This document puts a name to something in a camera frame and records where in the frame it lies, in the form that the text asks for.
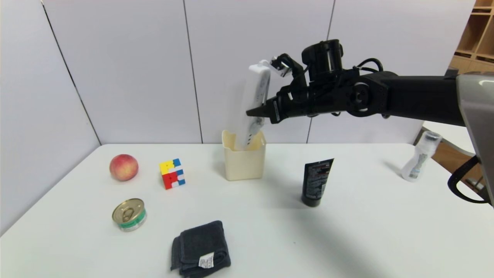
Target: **tin can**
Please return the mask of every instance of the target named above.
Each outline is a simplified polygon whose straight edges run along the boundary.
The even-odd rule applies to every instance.
[[[112,214],[113,221],[124,232],[133,231],[146,221],[147,213],[141,199],[129,199],[118,205]]]

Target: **green label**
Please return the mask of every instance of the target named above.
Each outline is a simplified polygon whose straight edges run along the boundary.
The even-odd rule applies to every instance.
[[[121,223],[121,224],[119,224],[119,226],[123,229],[130,228],[130,227],[138,224],[139,222],[141,222],[142,219],[144,218],[144,216],[146,216],[146,209],[142,210],[141,214],[136,219],[129,221],[129,222]]]

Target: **peach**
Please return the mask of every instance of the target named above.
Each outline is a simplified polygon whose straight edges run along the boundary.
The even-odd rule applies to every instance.
[[[119,154],[110,162],[110,173],[119,181],[132,179],[139,170],[139,165],[134,157],[128,154]]]

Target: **white table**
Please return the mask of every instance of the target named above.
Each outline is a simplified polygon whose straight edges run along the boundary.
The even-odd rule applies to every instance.
[[[124,183],[108,164],[139,162]],[[223,222],[232,266],[211,277],[489,277],[494,211],[449,192],[434,161],[409,183],[406,144],[269,144],[261,180],[228,182],[216,144],[104,145],[0,239],[2,278],[162,278],[181,231]],[[164,190],[158,164],[180,158],[186,185]],[[300,202],[304,164],[335,158],[322,203]],[[111,213],[138,197],[146,223],[121,232]]]
[[[429,121],[425,121],[423,127],[427,130],[441,134],[444,141],[461,153],[469,156],[475,155],[475,149],[473,148],[472,140],[470,139],[470,134],[468,134],[466,127]]]

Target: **white remote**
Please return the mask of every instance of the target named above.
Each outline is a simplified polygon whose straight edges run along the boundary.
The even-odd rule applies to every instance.
[[[235,125],[235,150],[249,150],[250,141],[261,130],[264,118],[249,117],[247,110],[261,106],[267,99],[271,70],[268,61],[262,60],[248,68],[240,115]]]

